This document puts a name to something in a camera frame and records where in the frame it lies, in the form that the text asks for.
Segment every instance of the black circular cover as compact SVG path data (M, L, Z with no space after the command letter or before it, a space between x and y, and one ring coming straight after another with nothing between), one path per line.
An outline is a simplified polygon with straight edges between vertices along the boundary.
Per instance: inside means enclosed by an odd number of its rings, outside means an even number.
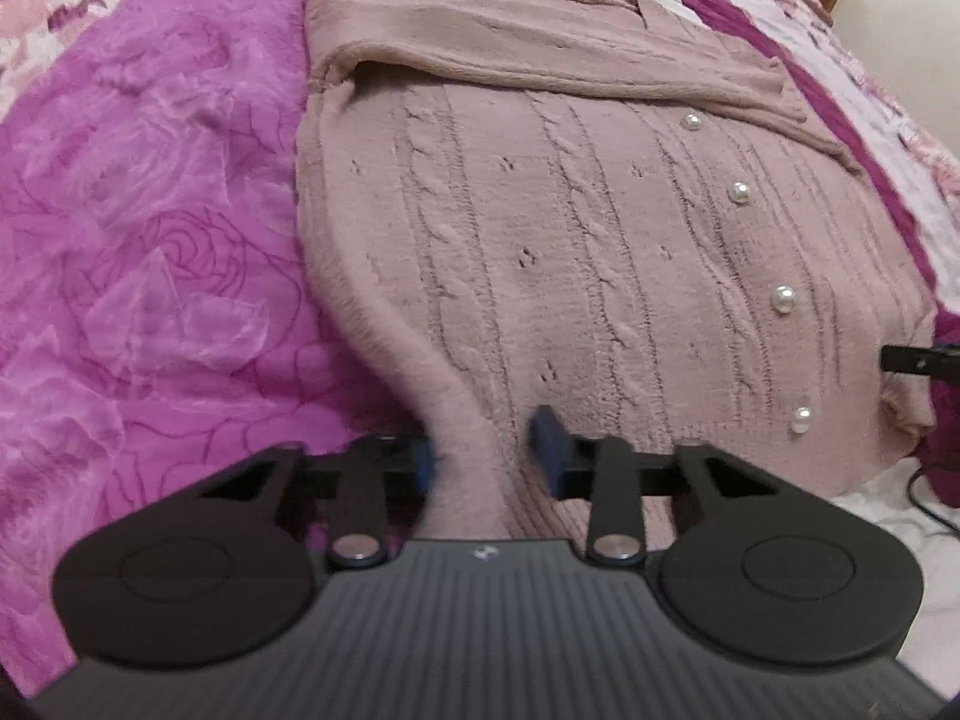
M661 589L721 647L771 664L827 666L896 649L923 576L894 536L803 498L737 500L666 551Z
M294 538L236 501L193 500L170 514L144 509L59 563L54 604L78 655L211 664L263 645L304 611L313 575Z

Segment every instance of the white fabric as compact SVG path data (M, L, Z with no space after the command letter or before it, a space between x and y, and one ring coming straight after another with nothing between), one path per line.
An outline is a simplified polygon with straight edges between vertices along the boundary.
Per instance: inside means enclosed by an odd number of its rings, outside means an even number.
M680 0L657 1L674 13L702 23ZM773 1L729 1L745 10L761 31L787 47L800 66L833 95L918 220L923 245L937 274L939 298L950 309L960 311L960 247L953 237L949 209L929 171L899 144L889 112L882 103L864 95ZM901 651L901 661L934 690L953 696L960 692L960 541L942 535L940 526L906 500L906 480L915 468L916 461L901 461L871 483L837 499L837 503L894 533L918 557L925 576L925 598ZM960 512L933 504L925 482L918 483L917 491L930 507L951 515L960 524Z

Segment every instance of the white logo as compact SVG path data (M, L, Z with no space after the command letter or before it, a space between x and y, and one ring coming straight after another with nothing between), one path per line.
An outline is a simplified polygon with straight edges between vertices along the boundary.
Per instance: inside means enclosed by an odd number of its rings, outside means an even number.
M473 556L476 557L477 560L493 560L499 554L500 550L492 544L484 544L480 549L473 551Z

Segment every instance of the purple bedsheet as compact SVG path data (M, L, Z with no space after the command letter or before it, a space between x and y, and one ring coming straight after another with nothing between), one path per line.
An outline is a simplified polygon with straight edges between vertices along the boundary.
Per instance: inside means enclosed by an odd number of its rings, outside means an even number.
M280 440L402 418L304 285L304 0L123 0L0 125L0 661L72 661L77 538Z

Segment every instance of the black cable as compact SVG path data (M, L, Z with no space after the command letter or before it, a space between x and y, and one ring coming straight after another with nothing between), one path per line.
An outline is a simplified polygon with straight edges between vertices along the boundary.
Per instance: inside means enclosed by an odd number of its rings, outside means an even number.
M913 506L918 509L921 514L924 514L926 517L929 517L934 522L939 525L943 525L947 529L947 534L953 536L954 538L960 538L960 527L950 522L947 517L942 517L941 514L937 514L933 509L926 507L924 504L920 503L917 500L917 496L914 494L913 485L917 483L920 477L923 476L923 469L917 469L913 472L913 475L910 477L910 480L906 483L906 497Z

